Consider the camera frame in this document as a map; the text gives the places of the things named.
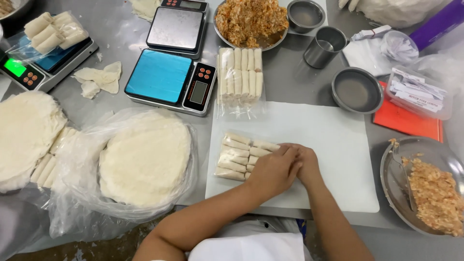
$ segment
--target fork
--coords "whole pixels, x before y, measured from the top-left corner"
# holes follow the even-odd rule
[[[406,170],[405,170],[405,168],[403,166],[403,161],[401,160],[401,156],[400,156],[400,153],[399,153],[399,148],[400,148],[399,144],[396,146],[396,148],[395,148],[395,145],[393,145],[393,148],[392,148],[393,160],[400,165],[400,167],[401,167],[401,169],[403,169],[403,173],[404,173],[404,175],[406,177],[407,188],[408,188],[408,196],[409,196],[409,201],[408,201],[409,208],[413,212],[417,212],[417,205],[416,205],[416,202],[414,201],[414,199],[412,197],[411,185],[409,184],[409,178],[408,178]]]

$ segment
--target stainless steel bowl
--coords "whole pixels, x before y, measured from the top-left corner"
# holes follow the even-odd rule
[[[294,0],[287,6],[290,27],[297,33],[308,33],[325,21],[322,6],[311,0]]]
[[[213,14],[214,29],[216,30],[216,33],[218,34],[218,36],[221,37],[221,39],[224,42],[226,42],[229,46],[237,47],[237,46],[231,44],[229,41],[227,41],[218,30],[218,26],[216,25],[216,19],[215,19],[216,15],[218,14],[218,7],[216,8],[216,11],[214,11],[214,14]],[[277,32],[275,34],[272,34],[267,38],[259,37],[256,42],[259,44],[259,47],[261,47],[263,49],[263,51],[267,51],[267,50],[270,50],[270,49],[276,47],[277,45],[279,45],[285,39],[285,37],[287,36],[287,32],[288,32],[288,28],[285,29],[284,31],[280,31],[280,32]]]
[[[14,7],[15,2],[19,2],[18,7],[14,9],[13,12],[0,18],[0,21],[19,19],[23,17],[31,9],[32,5],[34,4],[34,0],[16,0],[16,1],[13,1],[13,7]]]
[[[369,72],[347,67],[332,80],[332,97],[343,109],[359,114],[376,112],[383,103],[383,88]]]
[[[431,163],[443,171],[450,172],[456,181],[456,191],[464,196],[464,165],[448,146],[434,139],[421,136],[403,137],[398,139],[398,142],[400,143],[398,148],[400,156],[410,158],[411,155],[423,153],[423,156],[418,157],[423,162]],[[393,160],[393,155],[390,153],[391,149],[392,146],[389,145],[380,163],[380,180],[390,207],[414,230],[425,235],[443,237],[445,235],[443,232],[428,227],[409,208],[406,177],[399,164]]]

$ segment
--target digital scale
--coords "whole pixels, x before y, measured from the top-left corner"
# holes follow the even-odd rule
[[[198,59],[205,40],[208,13],[206,2],[163,0],[156,9],[147,46],[153,50]]]
[[[27,46],[30,44],[30,40],[23,36],[19,39],[19,44]],[[88,37],[66,50],[58,48],[47,57],[27,64],[20,62],[23,57],[18,58],[15,55],[5,54],[2,50],[0,51],[2,54],[0,71],[26,91],[48,92],[97,49],[98,45]],[[27,54],[26,51],[21,56],[27,58]]]
[[[202,117],[215,80],[214,66],[144,49],[124,92],[134,102]]]

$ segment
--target person's arm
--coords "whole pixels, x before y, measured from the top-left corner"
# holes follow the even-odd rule
[[[348,220],[327,189],[319,170],[315,152],[298,144],[288,144],[298,149],[298,159],[303,163],[297,177],[305,186],[322,246],[330,261],[372,261],[369,249],[350,226]]]
[[[286,191],[302,166],[293,163],[296,155],[297,149],[281,146],[259,158],[250,178],[242,185],[167,216],[143,240],[133,261],[185,260],[184,252]]]

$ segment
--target red notebook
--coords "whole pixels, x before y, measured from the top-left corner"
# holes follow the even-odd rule
[[[424,118],[384,100],[374,114],[374,123],[414,136],[425,136],[443,143],[443,123],[439,119]]]

